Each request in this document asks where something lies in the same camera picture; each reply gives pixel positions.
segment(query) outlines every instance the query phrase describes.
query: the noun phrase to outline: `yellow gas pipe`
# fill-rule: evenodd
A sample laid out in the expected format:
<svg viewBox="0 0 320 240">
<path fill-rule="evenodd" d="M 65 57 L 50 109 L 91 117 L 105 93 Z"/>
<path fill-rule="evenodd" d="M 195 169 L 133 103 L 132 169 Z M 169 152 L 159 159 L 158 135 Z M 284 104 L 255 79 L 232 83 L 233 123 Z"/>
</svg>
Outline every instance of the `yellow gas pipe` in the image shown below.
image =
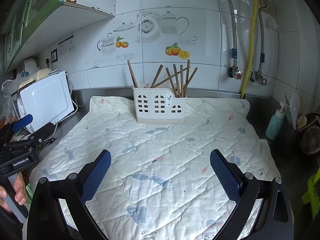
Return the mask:
<svg viewBox="0 0 320 240">
<path fill-rule="evenodd" d="M 253 11 L 251 16 L 251 24 L 250 24 L 250 34 L 249 34 L 249 56 L 248 56 L 248 64 L 245 69 L 244 80 L 241 86 L 241 97 L 244 98 L 245 89 L 247 87 L 248 79 L 251 74 L 251 67 L 253 61 L 253 46 L 254 46 L 254 35 L 255 35 L 255 28 L 256 28 L 256 19 L 257 19 L 257 11 L 258 11 L 258 0 L 253 0 Z"/>
</svg>

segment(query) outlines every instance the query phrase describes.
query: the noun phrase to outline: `microwave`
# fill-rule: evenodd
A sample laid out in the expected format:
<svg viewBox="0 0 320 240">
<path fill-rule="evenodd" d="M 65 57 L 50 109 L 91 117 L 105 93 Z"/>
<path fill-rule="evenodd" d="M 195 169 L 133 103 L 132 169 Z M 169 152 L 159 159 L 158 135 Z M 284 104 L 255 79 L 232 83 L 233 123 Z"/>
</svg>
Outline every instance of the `microwave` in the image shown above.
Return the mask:
<svg viewBox="0 0 320 240">
<path fill-rule="evenodd" d="M 25 127 L 30 133 L 52 122 L 56 124 L 73 110 L 65 71 L 45 77 L 17 94 L 19 118 L 31 114 L 33 121 Z"/>
</svg>

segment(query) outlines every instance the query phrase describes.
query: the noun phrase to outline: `quilted mat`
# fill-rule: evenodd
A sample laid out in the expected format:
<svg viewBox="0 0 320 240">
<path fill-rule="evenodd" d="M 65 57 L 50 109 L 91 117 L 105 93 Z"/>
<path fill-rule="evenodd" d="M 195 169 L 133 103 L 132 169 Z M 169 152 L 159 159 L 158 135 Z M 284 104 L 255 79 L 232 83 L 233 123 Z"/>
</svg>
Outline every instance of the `quilted mat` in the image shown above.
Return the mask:
<svg viewBox="0 0 320 240">
<path fill-rule="evenodd" d="M 257 179 L 280 176 L 267 141 L 246 119 L 249 107 L 241 99 L 188 98 L 184 123 L 154 125 L 136 122 L 131 100 L 92 97 L 89 113 L 33 170 L 31 187 L 43 176 L 65 179 L 107 149 L 111 167 L 86 206 L 110 240 L 212 239 L 235 207 L 210 166 L 213 149 Z"/>
</svg>

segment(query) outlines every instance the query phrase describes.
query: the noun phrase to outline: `stainless steel countertop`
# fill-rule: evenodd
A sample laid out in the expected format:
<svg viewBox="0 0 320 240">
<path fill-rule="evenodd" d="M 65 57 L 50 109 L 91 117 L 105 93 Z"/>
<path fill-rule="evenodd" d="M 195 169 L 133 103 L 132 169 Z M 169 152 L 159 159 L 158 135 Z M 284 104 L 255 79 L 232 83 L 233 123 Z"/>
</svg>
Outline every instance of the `stainless steel countertop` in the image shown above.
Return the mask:
<svg viewBox="0 0 320 240">
<path fill-rule="evenodd" d="M 60 140 L 89 112 L 89 101 L 92 96 L 122 96 L 133 99 L 131 88 L 114 88 L 114 89 L 92 89 L 74 91 L 72 98 L 79 105 L 79 110 L 72 117 L 66 119 L 58 125 L 55 137 L 57 138 L 52 144 L 44 148 L 39 154 L 40 161 L 58 145 Z M 238 94 L 223 93 L 207 90 L 188 90 L 188 97 L 209 97 L 209 98 L 239 98 Z M 271 155 L 281 174 L 285 184 L 289 200 L 291 202 L 293 214 L 295 217 L 295 239 L 300 237 L 311 222 L 310 207 L 304 206 L 301 196 L 307 190 L 307 181 L 309 177 L 316 173 L 319 166 L 315 161 L 301 162 L 297 157 L 287 161 L 278 156 L 274 151 L 274 142 L 265 136 L 265 130 L 268 126 L 271 116 L 275 113 L 279 104 L 267 98 L 257 98 L 246 96 L 250 103 L 250 110 L 247 115 L 248 122 L 253 126 L 257 135 L 261 139 L 268 141 Z"/>
</svg>

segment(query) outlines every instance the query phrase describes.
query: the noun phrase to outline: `chopstick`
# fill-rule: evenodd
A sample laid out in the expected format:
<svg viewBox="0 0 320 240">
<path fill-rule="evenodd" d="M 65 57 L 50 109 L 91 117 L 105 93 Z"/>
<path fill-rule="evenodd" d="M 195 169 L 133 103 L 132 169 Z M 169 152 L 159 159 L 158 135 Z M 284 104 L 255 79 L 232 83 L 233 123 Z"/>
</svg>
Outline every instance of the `chopstick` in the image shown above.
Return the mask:
<svg viewBox="0 0 320 240">
<path fill-rule="evenodd" d="M 158 68 L 158 71 L 157 71 L 157 73 L 156 73 L 156 76 L 155 76 L 155 78 L 154 78 L 154 80 L 153 80 L 150 88 L 153 88 L 153 86 L 155 85 L 155 83 L 156 83 L 156 81 L 157 81 L 157 78 L 158 78 L 158 76 L 160 75 L 160 72 L 161 72 L 162 68 L 163 68 L 163 65 L 160 65 L 159 68 Z"/>
<path fill-rule="evenodd" d="M 187 84 L 188 79 L 189 79 L 189 69 L 190 69 L 190 59 L 188 59 L 188 62 L 187 62 L 186 84 Z M 185 89 L 183 89 L 183 97 L 186 97 L 186 96 L 187 96 L 187 91 L 185 91 Z"/>
<path fill-rule="evenodd" d="M 156 88 L 157 86 L 160 86 L 161 84 L 163 84 L 164 82 L 167 82 L 169 80 L 169 78 L 166 78 L 164 80 L 162 80 L 160 83 L 156 84 L 153 86 L 153 88 Z"/>
<path fill-rule="evenodd" d="M 176 77 L 176 83 L 177 83 L 177 89 L 178 89 L 178 95 L 180 95 L 180 85 L 179 85 L 179 77 L 177 74 L 177 67 L 175 64 L 173 64 L 173 70 L 174 70 L 174 76 Z"/>
<path fill-rule="evenodd" d="M 180 97 L 183 98 L 183 95 L 184 95 L 184 93 L 183 93 L 183 65 L 180 65 L 180 78 L 181 78 L 181 95 L 180 95 Z"/>
<path fill-rule="evenodd" d="M 188 79 L 188 82 L 185 84 L 184 86 L 184 90 L 185 90 L 185 95 L 187 95 L 187 88 L 188 88 L 188 85 L 191 81 L 191 79 L 193 78 L 193 76 L 195 75 L 195 73 L 197 72 L 198 68 L 196 67 L 195 70 L 193 71 L 193 73 L 191 74 L 190 78 Z"/>
<path fill-rule="evenodd" d="M 171 78 L 171 74 L 170 74 L 169 68 L 165 68 L 165 70 L 167 71 L 168 78 L 170 80 L 170 84 L 172 86 L 172 90 L 173 90 L 174 96 L 177 98 L 177 93 L 176 93 L 176 90 L 174 88 L 174 84 L 173 84 L 173 81 L 172 81 L 172 78 Z"/>
<path fill-rule="evenodd" d="M 135 88 L 138 88 L 138 84 L 137 84 L 136 78 L 135 78 L 135 76 L 134 76 L 134 73 L 133 73 L 133 70 L 132 70 L 130 61 L 128 60 L 127 62 L 128 62 L 128 66 L 129 66 L 129 70 L 130 70 L 130 74 L 131 74 L 133 86 L 134 86 Z"/>
</svg>

